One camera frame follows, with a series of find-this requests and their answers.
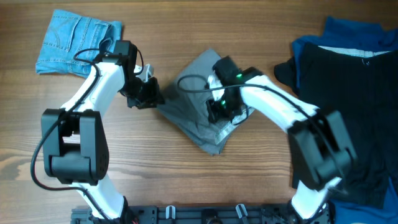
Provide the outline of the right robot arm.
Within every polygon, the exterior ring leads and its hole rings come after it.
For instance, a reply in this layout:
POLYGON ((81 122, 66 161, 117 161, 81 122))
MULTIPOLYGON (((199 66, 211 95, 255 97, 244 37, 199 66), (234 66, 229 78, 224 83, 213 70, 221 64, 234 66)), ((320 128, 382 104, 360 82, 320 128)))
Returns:
POLYGON ((205 80, 220 108, 254 108, 287 134, 298 178, 291 207, 299 220, 317 217, 358 159, 341 113, 299 100, 254 67, 226 78, 213 72, 205 80))

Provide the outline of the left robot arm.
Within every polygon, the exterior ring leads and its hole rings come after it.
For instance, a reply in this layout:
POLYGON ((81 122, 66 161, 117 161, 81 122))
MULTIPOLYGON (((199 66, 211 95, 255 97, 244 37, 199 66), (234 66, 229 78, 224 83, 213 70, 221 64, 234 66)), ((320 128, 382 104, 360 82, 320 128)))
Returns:
POLYGON ((127 199, 109 178, 109 149, 103 116, 114 97, 126 97, 128 107, 153 108, 162 102, 151 65, 136 65, 136 54, 99 54, 74 96, 41 118, 44 169, 61 191, 75 190, 89 206, 92 223, 137 223, 127 199))

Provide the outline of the grey shorts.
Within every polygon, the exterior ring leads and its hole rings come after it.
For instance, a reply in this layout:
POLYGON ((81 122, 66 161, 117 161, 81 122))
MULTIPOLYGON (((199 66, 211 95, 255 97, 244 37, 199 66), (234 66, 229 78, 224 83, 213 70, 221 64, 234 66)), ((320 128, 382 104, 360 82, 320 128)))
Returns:
POLYGON ((220 58, 213 49, 201 53, 162 90, 165 103, 157 107, 162 115, 210 155, 221 154, 232 132, 254 111, 253 108, 245 108, 243 114, 232 121, 221 119, 211 123, 206 107, 206 102, 212 98, 211 93, 185 93, 178 89, 203 89, 205 80, 212 74, 212 66, 220 58))

